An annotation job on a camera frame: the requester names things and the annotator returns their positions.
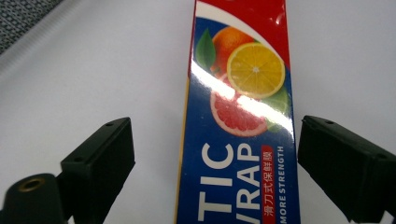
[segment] citrus fruit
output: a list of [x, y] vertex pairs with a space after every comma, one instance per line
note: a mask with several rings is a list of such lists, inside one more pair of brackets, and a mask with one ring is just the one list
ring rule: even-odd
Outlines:
[[254, 42], [254, 39], [245, 33], [227, 26], [216, 33], [213, 37], [213, 45], [216, 51], [216, 60], [210, 70], [216, 77], [226, 73], [227, 61], [231, 53], [239, 46]]
[[[281, 115], [287, 118], [290, 116], [291, 100], [285, 87], [282, 87], [274, 95], [262, 99], [262, 102], [272, 107], [276, 112], [280, 113]], [[267, 128], [268, 131], [275, 133], [281, 129], [281, 126], [278, 125], [276, 120], [267, 119]]]
[[233, 51], [227, 62], [231, 85], [254, 99], [273, 95], [283, 86], [285, 65], [261, 43], [244, 44]]
[[[230, 86], [227, 75], [220, 80]], [[258, 117], [238, 104], [240, 97], [246, 97], [238, 92], [231, 98], [222, 96], [217, 91], [210, 95], [210, 108], [216, 123], [226, 132], [237, 136], [255, 136], [267, 130], [264, 117]]]

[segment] orange fruit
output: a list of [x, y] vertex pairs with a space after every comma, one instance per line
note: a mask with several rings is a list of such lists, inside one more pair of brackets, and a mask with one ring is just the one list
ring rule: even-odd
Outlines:
[[[220, 80], [230, 86], [227, 75], [223, 75]], [[250, 137], [265, 132], [267, 130], [266, 119], [263, 116], [258, 117], [242, 107], [238, 103], [240, 97], [246, 96], [235, 92], [235, 95], [230, 99], [217, 91], [211, 92], [210, 109], [216, 123], [227, 133], [237, 136]]]
[[210, 70], [216, 77], [221, 77], [227, 72], [227, 61], [231, 53], [239, 46], [254, 42], [254, 39], [231, 27], [225, 27], [218, 31], [213, 37], [213, 44], [216, 51], [216, 60]]
[[261, 43], [247, 43], [233, 51], [227, 63], [231, 85], [254, 99], [275, 94], [285, 81], [285, 65]]

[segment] whole orange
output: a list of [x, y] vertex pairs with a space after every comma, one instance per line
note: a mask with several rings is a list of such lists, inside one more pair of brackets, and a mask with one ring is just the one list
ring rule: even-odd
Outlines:
[[213, 37], [213, 44], [216, 50], [216, 60], [210, 67], [210, 70], [216, 77], [221, 77], [227, 72], [227, 61], [231, 53], [239, 46], [254, 42], [254, 39], [231, 27], [227, 26], [218, 31]]

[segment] black metal part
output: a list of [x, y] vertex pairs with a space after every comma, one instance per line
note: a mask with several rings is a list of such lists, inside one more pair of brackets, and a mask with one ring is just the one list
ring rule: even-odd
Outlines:
[[63, 171], [33, 175], [7, 192], [1, 224], [103, 223], [134, 167], [129, 118], [97, 130], [62, 162]]
[[346, 218], [395, 214], [396, 156], [327, 119], [305, 116], [298, 161]]

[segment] green leaf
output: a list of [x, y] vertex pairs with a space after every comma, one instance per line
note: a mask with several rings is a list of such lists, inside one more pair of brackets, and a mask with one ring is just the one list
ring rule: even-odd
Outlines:
[[216, 50], [209, 29], [206, 29], [198, 40], [195, 58], [202, 68], [210, 72], [210, 67], [216, 60]]

